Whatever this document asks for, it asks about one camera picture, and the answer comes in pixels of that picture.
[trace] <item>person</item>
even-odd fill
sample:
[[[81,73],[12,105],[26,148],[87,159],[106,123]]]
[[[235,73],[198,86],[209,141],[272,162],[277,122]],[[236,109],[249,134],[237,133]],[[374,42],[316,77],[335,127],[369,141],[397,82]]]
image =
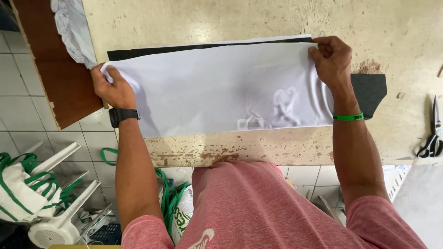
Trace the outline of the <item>person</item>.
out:
[[[313,39],[308,53],[334,99],[335,115],[361,113],[350,81],[352,50],[339,38]],[[95,92],[111,106],[136,109],[131,86],[108,66],[113,83],[91,70]],[[163,222],[157,180],[137,119],[119,124],[116,195],[122,248],[174,248]],[[426,248],[392,206],[380,155],[364,120],[333,124],[335,169],[343,191],[346,227],[298,194],[278,167],[220,162],[192,174],[194,214],[178,249]]]

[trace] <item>right hand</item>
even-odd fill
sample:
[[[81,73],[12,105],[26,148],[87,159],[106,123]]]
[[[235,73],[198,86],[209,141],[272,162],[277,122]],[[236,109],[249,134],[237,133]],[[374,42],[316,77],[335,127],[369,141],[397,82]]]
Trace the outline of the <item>right hand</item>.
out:
[[[319,49],[310,47],[309,56],[315,63],[319,78],[328,86],[333,95],[353,94],[351,85],[352,49],[337,36],[313,39]]]
[[[117,68],[111,65],[106,67],[109,75],[114,80],[113,83],[110,83],[100,71],[102,66],[103,63],[91,69],[95,94],[107,101],[114,108],[137,109],[134,90],[132,90],[129,83],[120,75]]]

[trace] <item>wooden table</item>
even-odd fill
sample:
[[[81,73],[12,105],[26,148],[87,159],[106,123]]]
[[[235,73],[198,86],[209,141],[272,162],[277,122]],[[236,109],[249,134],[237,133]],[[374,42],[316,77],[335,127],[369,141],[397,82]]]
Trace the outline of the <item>wooden table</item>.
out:
[[[441,0],[88,0],[83,1],[98,62],[106,52],[311,33],[353,48],[354,73],[386,74],[388,95],[367,121],[383,164],[411,164],[430,132],[443,55]],[[146,139],[158,167],[220,160],[330,165],[332,127]],[[426,159],[418,163],[437,163]]]

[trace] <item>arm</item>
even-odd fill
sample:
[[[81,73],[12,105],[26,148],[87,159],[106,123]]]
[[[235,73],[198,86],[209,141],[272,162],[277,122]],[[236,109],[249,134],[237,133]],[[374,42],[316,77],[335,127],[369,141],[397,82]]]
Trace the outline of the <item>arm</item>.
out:
[[[113,66],[108,66],[107,71],[114,82],[108,82],[100,72],[102,66],[91,70],[95,93],[114,108],[136,109],[132,87]],[[121,121],[119,133],[115,189],[122,230],[143,215],[163,220],[154,166],[137,119]]]
[[[315,38],[314,42],[319,49],[310,48],[309,55],[320,79],[331,90],[334,114],[361,113],[350,80],[351,48],[335,36]],[[365,121],[334,120],[332,141],[346,209],[366,195],[380,196],[389,202],[380,155]]]

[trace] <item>scissors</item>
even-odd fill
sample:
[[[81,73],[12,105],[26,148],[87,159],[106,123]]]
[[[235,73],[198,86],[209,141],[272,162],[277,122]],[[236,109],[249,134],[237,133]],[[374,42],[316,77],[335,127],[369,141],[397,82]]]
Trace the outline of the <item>scissors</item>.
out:
[[[440,137],[441,134],[441,122],[439,117],[439,104],[437,102],[437,96],[434,98],[434,107],[432,108],[431,118],[431,135],[427,138],[426,144],[422,147],[417,157],[438,157],[443,151],[443,140]]]

